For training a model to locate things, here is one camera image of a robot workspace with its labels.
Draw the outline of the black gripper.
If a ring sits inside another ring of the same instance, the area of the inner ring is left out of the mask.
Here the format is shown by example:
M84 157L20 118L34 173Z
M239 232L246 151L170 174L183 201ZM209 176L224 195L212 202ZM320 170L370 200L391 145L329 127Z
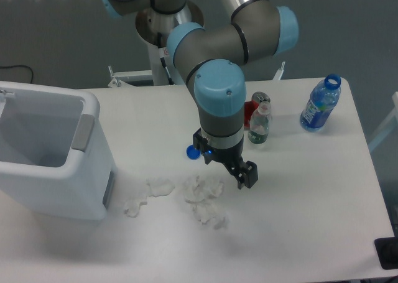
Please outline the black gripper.
M242 158L243 136L238 142L232 142L232 146L212 146L210 138L202 135L199 129L193 135L193 146L204 157L205 164L211 161L223 164L227 171L237 180L237 187L252 188L258 181L257 165L254 162L244 162Z

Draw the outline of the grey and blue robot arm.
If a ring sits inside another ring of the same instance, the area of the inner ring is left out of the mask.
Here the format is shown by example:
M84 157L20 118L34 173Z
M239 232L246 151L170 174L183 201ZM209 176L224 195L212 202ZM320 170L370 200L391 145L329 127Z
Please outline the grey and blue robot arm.
M188 0L102 0L111 15L147 11L154 20L173 18L167 30L153 28L194 99L200 128L193 146L206 163L223 164L238 187L258 180L255 163L242 158L246 84L241 67L293 48L299 39L294 12L269 0L225 0L230 23L208 31L194 22Z

